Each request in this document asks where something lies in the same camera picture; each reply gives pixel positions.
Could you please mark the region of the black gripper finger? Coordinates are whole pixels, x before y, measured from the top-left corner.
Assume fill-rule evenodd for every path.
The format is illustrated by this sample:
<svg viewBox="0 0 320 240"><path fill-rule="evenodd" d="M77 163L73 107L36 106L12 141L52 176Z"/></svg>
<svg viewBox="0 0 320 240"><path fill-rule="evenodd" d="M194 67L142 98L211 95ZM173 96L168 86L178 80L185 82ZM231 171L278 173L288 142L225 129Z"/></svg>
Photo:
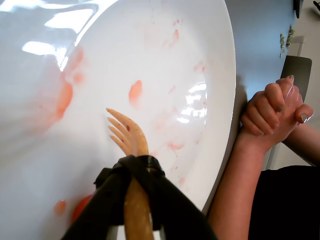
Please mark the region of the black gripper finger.
<svg viewBox="0 0 320 240"><path fill-rule="evenodd" d="M105 240L109 227L123 220L114 210L123 213L120 204L131 180L131 173L125 167L125 162L132 156L123 157L113 168L103 168L95 179L95 192L82 212L66 231L63 240Z"/></svg>
<svg viewBox="0 0 320 240"><path fill-rule="evenodd" d="M150 197L167 240L216 240L203 213L166 177L144 173L138 182Z"/></svg>

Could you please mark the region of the seated woman's left hand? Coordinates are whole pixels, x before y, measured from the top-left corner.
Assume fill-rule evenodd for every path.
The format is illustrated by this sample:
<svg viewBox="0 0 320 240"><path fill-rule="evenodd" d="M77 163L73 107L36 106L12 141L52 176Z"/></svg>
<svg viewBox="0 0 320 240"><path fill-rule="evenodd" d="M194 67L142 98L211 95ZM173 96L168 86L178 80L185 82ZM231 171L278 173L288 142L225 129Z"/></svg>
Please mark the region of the seated woman's left hand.
<svg viewBox="0 0 320 240"><path fill-rule="evenodd" d="M244 142L266 152L278 142L281 132L281 115L285 101L281 86L268 84L263 91L258 91L248 102L240 118L240 131Z"/></svg>

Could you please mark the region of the seated woman's right hand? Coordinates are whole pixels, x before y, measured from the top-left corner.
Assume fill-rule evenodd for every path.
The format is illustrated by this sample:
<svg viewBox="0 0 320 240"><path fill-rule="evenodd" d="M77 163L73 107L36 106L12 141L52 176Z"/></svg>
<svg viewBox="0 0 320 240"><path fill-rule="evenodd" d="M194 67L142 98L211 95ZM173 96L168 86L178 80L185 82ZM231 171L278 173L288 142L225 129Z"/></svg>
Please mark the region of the seated woman's right hand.
<svg viewBox="0 0 320 240"><path fill-rule="evenodd" d="M271 105L275 109L277 125L271 142L284 141L300 124L312 117L312 107L304 104L299 88L294 85L294 76L279 79L270 90Z"/></svg>

